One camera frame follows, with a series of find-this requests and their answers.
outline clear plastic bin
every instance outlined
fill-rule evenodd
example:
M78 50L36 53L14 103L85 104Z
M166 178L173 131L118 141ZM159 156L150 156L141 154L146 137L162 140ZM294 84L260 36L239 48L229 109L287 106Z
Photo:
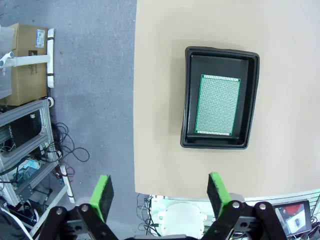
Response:
M12 51L15 30L0 25L0 58ZM11 67L0 68L0 99L12 93Z

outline perforated prototype board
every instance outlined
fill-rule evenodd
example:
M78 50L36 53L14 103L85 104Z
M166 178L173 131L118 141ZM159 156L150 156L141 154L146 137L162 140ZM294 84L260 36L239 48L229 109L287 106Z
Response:
M240 78L201 75L195 133L232 135L240 83Z

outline black tray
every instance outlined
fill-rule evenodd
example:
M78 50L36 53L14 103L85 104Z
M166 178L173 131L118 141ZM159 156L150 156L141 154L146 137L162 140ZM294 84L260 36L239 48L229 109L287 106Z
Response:
M189 46L185 49L185 100L180 144L184 148L245 149L248 146L259 79L253 52ZM201 74L241 79L232 135L195 133Z

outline bolt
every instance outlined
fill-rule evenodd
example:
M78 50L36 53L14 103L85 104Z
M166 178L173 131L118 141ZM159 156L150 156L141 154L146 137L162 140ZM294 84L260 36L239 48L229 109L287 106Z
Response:
M263 203L261 203L261 204L259 205L259 208L260 208L261 210L265 210L265 209L266 209L266 205L263 204Z
M234 207L235 209L238 209L240 207L240 204L238 202L234 202L232 203L232 207Z
M57 210L56 210L56 214L58 214L58 215L60 215L60 214L62 214L62 209L59 207Z
M88 211L88 209L89 209L88 205L83 205L83 206L81 207L81 210L82 210L83 212Z

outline beige table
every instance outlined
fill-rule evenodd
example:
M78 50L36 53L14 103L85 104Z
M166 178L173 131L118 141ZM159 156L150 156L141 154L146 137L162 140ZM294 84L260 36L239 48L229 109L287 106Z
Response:
M319 11L318 0L138 0L133 111L136 192L205 198L212 171L221 174L230 192L244 197L318 189ZM187 46L260 55L246 150L180 146Z

